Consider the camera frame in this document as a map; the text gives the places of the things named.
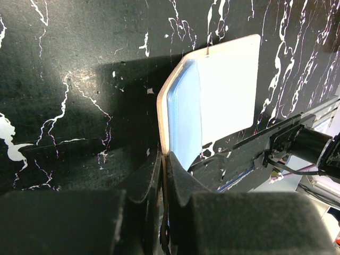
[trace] white vein pattern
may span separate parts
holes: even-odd
[[[35,11],[39,14],[40,16],[40,21],[43,23],[44,25],[44,31],[43,33],[41,34],[41,36],[39,36],[38,40],[39,40],[39,58],[41,59],[41,56],[43,54],[43,47],[41,46],[41,40],[42,38],[44,37],[44,35],[46,34],[46,29],[45,29],[45,26],[47,27],[48,26],[48,8],[47,8],[47,2],[46,0],[44,0],[44,3],[45,3],[45,11],[46,11],[46,17],[43,15],[43,13],[41,12],[41,10],[39,9],[38,5],[33,1],[33,0],[30,0],[31,2],[31,6],[35,9]],[[41,80],[43,81],[44,78],[43,78],[43,72],[41,71],[40,72],[40,78]]]
[[[248,17],[248,21],[251,19],[251,18],[254,18],[254,15],[255,15],[255,11],[254,11],[254,2],[253,0],[250,0],[251,1],[251,16]]]
[[[278,83],[279,83],[279,78],[280,78],[281,71],[282,71],[281,59],[279,57],[279,54],[280,54],[282,47],[286,48],[286,41],[285,41],[286,29],[287,29],[288,24],[289,24],[289,18],[290,18],[290,15],[291,15],[293,2],[294,2],[294,0],[290,0],[289,3],[287,2],[287,0],[285,0],[285,3],[284,3],[284,11],[283,11],[283,16],[282,16],[282,19],[281,19],[281,22],[280,22],[280,29],[279,29],[279,37],[280,37],[281,42],[278,46],[278,50],[277,50],[276,56],[275,56],[275,68],[276,68],[277,72],[270,82],[270,85],[269,85],[269,88],[268,88],[269,97],[265,100],[265,102],[263,104],[260,116],[258,117],[258,120],[257,120],[257,127],[256,127],[256,130],[255,130],[255,133],[257,132],[258,125],[260,124],[260,122],[262,120],[263,113],[265,112],[267,106],[270,105],[272,100],[273,100],[275,90],[276,90]],[[276,107],[274,108],[274,110],[271,114],[271,117],[270,117],[270,120],[268,121],[268,124],[275,116],[276,116]]]
[[[300,95],[300,92],[301,90],[303,89],[304,85],[310,80],[314,70],[317,68],[318,64],[317,62],[315,61],[316,60],[316,57],[318,55],[318,50],[317,50],[317,47],[318,45],[320,46],[323,46],[325,45],[326,43],[326,40],[328,38],[328,35],[329,35],[329,32],[330,32],[330,29],[331,29],[331,26],[332,26],[332,15],[334,14],[334,12],[338,11],[339,9],[339,6],[340,6],[340,2],[338,2],[338,4],[336,5],[336,1],[333,1],[329,11],[328,11],[328,15],[327,15],[327,23],[326,23],[326,26],[324,28],[323,31],[319,32],[318,36],[317,36],[317,40],[316,40],[316,43],[314,45],[314,49],[313,49],[313,52],[307,62],[307,65],[302,73],[302,75],[300,76],[299,78],[299,81],[297,83],[297,87],[295,88],[295,93],[294,93],[294,96],[292,98],[292,102],[291,102],[291,109],[290,109],[290,113],[292,113],[294,110],[295,110],[295,107],[296,107],[296,104],[298,102],[298,99],[299,99],[299,95]],[[330,69],[330,71],[332,72],[334,66],[331,65],[331,67],[328,67],[327,66],[327,69]],[[315,99],[315,96],[316,94],[313,93],[312,94],[312,97],[311,97],[311,100],[309,102],[309,105],[311,106],[314,99]]]
[[[124,48],[126,48],[126,47],[128,46],[128,44],[129,44],[129,43],[126,43],[126,45],[125,45],[124,47],[115,50],[115,52],[114,52],[113,55],[116,56],[117,52],[119,52],[119,51],[123,50]]]
[[[82,78],[82,81],[86,81],[86,79],[88,78],[87,77],[84,77]],[[103,158],[103,163],[106,162],[106,156],[107,156],[107,151],[108,149],[110,148],[110,142],[111,142],[111,128],[109,128],[109,124],[112,120],[112,117],[107,113],[105,112],[98,104],[97,104],[97,101],[92,99],[91,97],[89,96],[86,96],[84,91],[79,87],[79,84],[77,83],[74,83],[74,86],[78,89],[78,91],[81,93],[81,95],[84,97],[84,98],[87,98],[87,99],[90,99],[91,102],[108,118],[108,121],[106,122],[106,127],[105,127],[105,140],[101,139],[101,143],[105,146],[105,149],[103,151],[101,151],[100,153],[98,153],[97,157],[98,157],[98,164],[100,166],[100,169],[104,169],[100,163],[100,160],[101,160],[101,157]]]
[[[227,10],[224,11],[224,7],[227,3]],[[229,27],[226,24],[226,18],[229,14],[230,10],[230,0],[221,0],[218,7],[218,15],[219,15],[219,21],[217,23],[217,27],[214,31],[210,31],[210,26],[213,25],[211,22],[211,18],[213,17],[213,7],[217,4],[217,0],[214,0],[214,2],[211,4],[209,12],[208,12],[208,29],[207,29],[207,44],[212,45],[213,44],[213,33],[215,33],[216,36],[218,36],[219,41],[225,37],[226,32],[228,31]]]
[[[145,34],[144,37],[144,45],[139,46],[139,49],[145,49],[145,55],[149,57],[150,55],[150,50],[148,49],[148,44],[149,44],[149,32]]]
[[[270,4],[271,4],[271,0],[269,0],[269,4],[267,5],[265,14],[264,14],[264,16],[263,16],[262,34],[261,34],[261,45],[262,45],[262,41],[263,41],[263,39],[264,39],[264,29],[265,29],[266,16],[267,16],[267,12],[268,12],[268,9],[269,9]]]
[[[5,33],[6,33],[6,29],[7,27],[5,27],[5,24],[2,20],[2,16],[0,15],[0,23],[2,25],[2,30],[0,32],[0,49],[1,49],[1,45],[2,45],[2,40],[5,38]]]
[[[0,139],[4,140],[7,145],[7,156],[11,161],[15,162],[23,162],[22,168],[18,171],[23,171],[26,167],[28,167],[27,159],[25,156],[19,152],[20,148],[31,146],[31,143],[21,143],[14,144],[13,137],[15,136],[15,127],[11,124],[10,120],[5,117],[4,114],[0,113]],[[15,174],[15,181],[13,183],[13,187],[15,187],[15,182],[19,179],[18,173]]]
[[[275,22],[275,32],[277,30],[277,23],[278,23],[278,14],[280,12],[280,0],[277,0],[277,13],[276,13],[276,22]]]
[[[51,171],[50,174],[48,174],[44,169],[42,169],[42,168],[38,165],[36,159],[34,159],[34,162],[35,162],[37,168],[38,168],[40,171],[42,171],[42,172],[46,175],[47,181],[46,181],[45,183],[38,184],[38,185],[33,185],[33,186],[31,186],[31,187],[29,187],[29,188],[27,188],[27,189],[22,189],[22,190],[35,190],[35,189],[38,189],[38,188],[42,188],[42,187],[44,187],[44,186],[47,186],[47,187],[49,187],[49,188],[53,188],[53,189],[54,189],[54,187],[51,187],[51,185],[49,184],[49,182],[53,179],[53,178],[52,178],[53,171]]]
[[[81,140],[87,140],[86,138],[74,138],[72,140],[66,140],[58,143],[57,145],[62,145],[63,143],[69,143],[69,142],[75,142],[75,141],[81,141]]]
[[[49,125],[50,128],[49,130],[47,131],[47,134],[52,138],[53,140],[53,145],[56,147],[56,142],[55,142],[55,138],[54,136],[51,134],[52,132],[52,129],[54,128],[54,125],[55,123],[62,117],[64,117],[65,115],[65,112],[66,112],[66,101],[67,101],[67,93],[69,93],[70,91],[70,87],[69,87],[69,84],[68,84],[68,79],[69,79],[69,73],[64,77],[63,79],[63,84],[66,86],[66,90],[65,90],[65,98],[64,100],[62,101],[61,103],[61,114],[55,116],[54,118],[50,118],[48,120],[46,120],[43,125],[41,126],[40,128],[40,136],[36,142],[36,145],[39,145],[39,142],[42,140],[43,138],[43,135],[44,135],[44,128],[46,125]],[[56,156],[59,157],[59,151],[58,149],[56,148]]]
[[[237,141],[236,141],[236,142],[239,141],[239,138],[240,138],[240,135],[241,135],[241,134],[242,134],[242,138],[241,138],[240,141],[243,141],[243,138],[244,138],[244,136],[245,136],[245,129],[243,129],[243,130],[241,130],[241,131],[239,132],[239,134],[237,135]]]
[[[171,45],[173,43],[173,38],[174,38],[175,33],[177,33],[181,41],[183,41],[186,35],[188,34],[188,37],[191,42],[191,47],[193,50],[195,50],[197,35],[194,33],[193,29],[190,27],[187,20],[180,19],[179,12],[177,10],[176,0],[169,0],[169,1],[171,2],[173,6],[173,9],[176,15],[176,18],[173,18],[173,17],[168,18],[170,26],[173,30],[171,34]]]
[[[325,24],[325,28],[322,31],[319,31],[316,42],[314,44],[312,53],[306,63],[306,65],[303,67],[302,74],[300,74],[298,77],[298,82],[288,82],[288,80],[292,76],[293,69],[296,67],[297,72],[293,79],[296,77],[296,75],[299,73],[299,70],[301,69],[301,59],[302,59],[302,51],[303,51],[303,43],[305,40],[305,34],[306,31],[308,30],[310,26],[310,20],[308,22],[306,19],[306,11],[307,11],[307,4],[309,0],[304,0],[301,13],[300,13],[300,28],[299,32],[296,37],[295,45],[290,46],[289,43],[286,40],[286,33],[287,33],[287,28],[290,23],[290,16],[291,16],[291,11],[292,11],[292,6],[294,4],[294,0],[285,0],[284,2],[284,10],[283,10],[283,16],[281,18],[281,21],[279,23],[279,38],[281,40],[278,50],[276,53],[275,57],[275,68],[276,68],[276,74],[274,75],[273,79],[270,82],[268,92],[269,92],[269,97],[265,100],[261,113],[258,117],[257,120],[257,126],[255,133],[258,131],[258,125],[260,124],[263,114],[267,108],[267,106],[271,105],[273,102],[275,102],[274,109],[271,112],[270,119],[267,123],[267,127],[271,124],[274,124],[277,120],[277,118],[282,116],[283,118],[289,117],[289,115],[294,112],[296,109],[297,103],[299,101],[299,96],[300,93],[304,93],[304,86],[308,83],[308,81],[311,79],[312,74],[314,73],[315,69],[318,67],[317,63],[317,55],[319,50],[321,49],[320,46],[325,45],[326,40],[328,38],[328,35],[331,30],[332,26],[332,15],[338,10],[339,8],[339,3],[336,3],[336,1],[333,1],[331,3],[330,9],[327,13],[327,21]],[[265,26],[265,20],[266,20],[266,15],[267,11],[269,9],[269,5],[271,4],[271,0],[269,1],[269,4],[266,8],[265,11],[265,16],[263,17],[263,24],[262,24],[262,41],[264,39],[264,26]],[[282,57],[287,58],[289,56],[289,63],[287,66],[283,66],[282,63]],[[332,83],[329,82],[329,79],[331,77],[331,74],[334,72],[334,67],[338,63],[338,58],[339,54],[332,54],[331,57],[334,57],[333,61],[329,61],[329,64],[326,67],[325,70],[325,81],[323,85],[323,90],[321,93],[321,98],[318,99],[319,101],[322,100],[322,98],[326,95],[326,92],[331,90],[333,88]],[[291,91],[294,89],[294,95],[292,96],[291,100],[286,98],[287,92]],[[311,100],[309,101],[309,107],[312,105],[314,102],[316,93],[313,92]]]
[[[336,63],[336,69],[335,69],[335,71],[334,71],[333,79],[332,79],[332,82],[331,82],[331,84],[330,84],[330,88],[329,88],[329,90],[328,90],[327,97],[329,97],[329,94],[330,94],[330,92],[332,91],[334,85],[337,85],[337,84],[335,83],[335,80],[336,80],[336,78],[337,78],[337,74],[339,74],[339,71],[340,71],[340,70],[339,70],[340,61],[338,60],[338,59],[339,59],[339,55],[337,55],[336,58],[337,58],[337,61],[336,61],[336,62],[337,62],[337,63]]]
[[[30,2],[31,2],[31,6],[32,6],[32,7],[36,10],[36,12],[39,14],[41,22],[42,22],[45,26],[48,26],[48,9],[47,9],[47,2],[46,2],[46,0],[44,0],[44,3],[45,3],[45,10],[46,10],[46,17],[42,14],[42,12],[40,11],[39,7],[37,6],[37,4],[36,4],[33,0],[30,0]]]

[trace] black marbled backdrop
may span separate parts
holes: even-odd
[[[254,125],[197,160],[339,84],[339,0],[0,3],[1,193],[110,188],[152,166],[157,93],[184,54],[207,44],[262,36]]]

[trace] black cable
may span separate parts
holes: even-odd
[[[313,197],[319,199],[320,201],[328,204],[328,205],[333,205],[335,207],[340,208],[340,203],[338,203],[336,200],[327,197],[326,195],[323,195],[321,193],[318,193],[316,191],[311,190],[309,187],[307,187],[304,184],[299,183],[299,187],[304,190],[307,194],[312,195]]]
[[[280,169],[278,169],[276,167],[273,167],[273,171],[276,172],[276,173],[281,173]]]
[[[272,166],[277,167],[279,169],[286,170],[286,171],[288,171],[292,174],[297,174],[297,175],[318,175],[319,174],[319,171],[313,171],[313,172],[298,172],[298,171],[295,171],[295,170],[291,169],[290,167],[288,167],[286,165],[283,165],[283,164],[280,164],[278,162],[273,161],[269,157],[266,157],[266,160]]]

